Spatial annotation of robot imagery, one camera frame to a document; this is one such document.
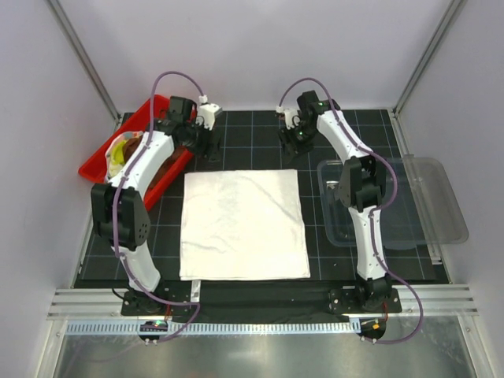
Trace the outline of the brown towel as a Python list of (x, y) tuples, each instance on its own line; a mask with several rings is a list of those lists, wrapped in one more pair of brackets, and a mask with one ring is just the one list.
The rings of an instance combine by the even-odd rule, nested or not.
[[(127, 163), (128, 160), (131, 158), (131, 156), (135, 153), (135, 151), (139, 147), (141, 140), (142, 140), (141, 137), (131, 138), (123, 145), (122, 153), (125, 163)], [(174, 150), (173, 154), (163, 162), (163, 164), (159, 167), (157, 173), (155, 174), (154, 178), (151, 180), (148, 187), (149, 190), (152, 190), (159, 183), (159, 181), (163, 178), (163, 176), (167, 173), (167, 171), (169, 171), (169, 169), (175, 164), (176, 160), (185, 150), (186, 149), (184, 146), (178, 146)]]

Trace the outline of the white terry towel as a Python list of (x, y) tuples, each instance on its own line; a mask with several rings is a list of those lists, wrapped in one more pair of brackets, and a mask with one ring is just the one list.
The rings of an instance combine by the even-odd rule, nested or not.
[(186, 174), (180, 279), (257, 281), (309, 276), (296, 170)]

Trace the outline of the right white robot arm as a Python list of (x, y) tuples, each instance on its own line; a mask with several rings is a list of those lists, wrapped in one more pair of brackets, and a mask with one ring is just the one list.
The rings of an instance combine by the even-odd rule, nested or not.
[(356, 238), (354, 301), (362, 311), (377, 311), (392, 290), (380, 230), (387, 163), (358, 138), (334, 100), (320, 100), (315, 91), (306, 91), (297, 103), (297, 109), (276, 107), (276, 116), (284, 121), (278, 131), (280, 144), (291, 161), (308, 153), (314, 137), (322, 135), (343, 163), (337, 197), (350, 214)]

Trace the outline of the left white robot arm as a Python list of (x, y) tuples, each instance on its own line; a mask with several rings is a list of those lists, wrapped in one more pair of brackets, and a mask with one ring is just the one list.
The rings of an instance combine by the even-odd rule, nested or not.
[(94, 232), (110, 244), (130, 287), (142, 292), (139, 306), (149, 315), (162, 313), (167, 297), (157, 290), (161, 274), (147, 243), (151, 221), (144, 198), (159, 168), (176, 148), (184, 147), (207, 159), (215, 157), (220, 139), (214, 127), (221, 112), (222, 108), (205, 96), (198, 102), (170, 98), (162, 115), (150, 116), (139, 146), (119, 172), (91, 189)]

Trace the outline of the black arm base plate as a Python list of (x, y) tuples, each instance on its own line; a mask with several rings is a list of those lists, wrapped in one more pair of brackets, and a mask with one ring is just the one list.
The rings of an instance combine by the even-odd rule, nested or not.
[(356, 283), (337, 280), (275, 281), (175, 281), (167, 280), (155, 294), (159, 303), (144, 293), (127, 289), (120, 314), (126, 317), (172, 316), (186, 321), (198, 302), (199, 323), (286, 324), (317, 323), (345, 316), (402, 312), (398, 291), (385, 296), (363, 295)]

